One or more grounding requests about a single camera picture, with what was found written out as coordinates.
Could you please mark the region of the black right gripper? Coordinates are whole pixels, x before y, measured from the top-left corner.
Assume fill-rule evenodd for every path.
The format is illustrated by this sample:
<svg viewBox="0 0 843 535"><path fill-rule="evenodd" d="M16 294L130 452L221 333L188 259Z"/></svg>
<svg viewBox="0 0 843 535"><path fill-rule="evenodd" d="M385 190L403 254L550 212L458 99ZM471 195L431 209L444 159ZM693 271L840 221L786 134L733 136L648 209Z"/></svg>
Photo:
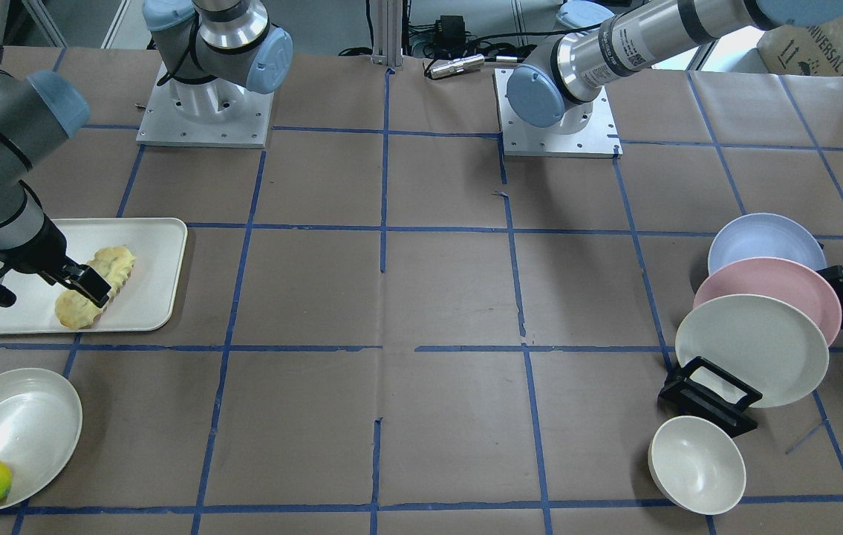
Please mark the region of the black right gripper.
<svg viewBox="0 0 843 535"><path fill-rule="evenodd" d="M110 299L111 285L90 265L75 264L67 255L67 239L48 217L30 241L17 247L0 248L0 307L13 307L16 295L2 284L4 275L13 270L24 274L38 274L50 285L78 292L103 309Z"/></svg>

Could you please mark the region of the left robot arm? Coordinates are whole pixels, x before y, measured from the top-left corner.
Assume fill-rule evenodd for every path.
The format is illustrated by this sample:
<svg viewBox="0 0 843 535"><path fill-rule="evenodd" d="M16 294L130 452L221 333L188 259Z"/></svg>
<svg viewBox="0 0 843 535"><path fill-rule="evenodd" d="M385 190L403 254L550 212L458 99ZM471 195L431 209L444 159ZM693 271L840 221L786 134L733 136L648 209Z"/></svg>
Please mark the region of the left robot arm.
<svg viewBox="0 0 843 535"><path fill-rule="evenodd" d="M551 225L507 201L521 332L530 345L667 346L658 265L642 246L709 238L711 224L753 209L791 209L843 241L843 76L665 75L656 62L769 20L769 1L656 1L587 35L540 45L515 75L549 111L613 82L625 156L530 156L501 168L514 185L566 185Z"/></svg>

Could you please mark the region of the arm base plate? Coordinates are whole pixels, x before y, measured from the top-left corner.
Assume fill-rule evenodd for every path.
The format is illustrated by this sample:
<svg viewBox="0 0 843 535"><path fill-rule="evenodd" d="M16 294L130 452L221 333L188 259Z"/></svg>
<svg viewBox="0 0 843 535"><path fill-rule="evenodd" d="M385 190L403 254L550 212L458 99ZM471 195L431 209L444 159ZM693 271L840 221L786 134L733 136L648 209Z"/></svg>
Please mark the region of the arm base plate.
<svg viewBox="0 0 843 535"><path fill-rule="evenodd" d="M273 99L220 79L153 85L136 141L164 148L264 149Z"/></svg>
<svg viewBox="0 0 843 535"><path fill-rule="evenodd" d="M624 152L607 91L593 102L568 108L559 122L538 128L522 120L507 99L511 68L495 71L497 114L507 157L618 158Z"/></svg>

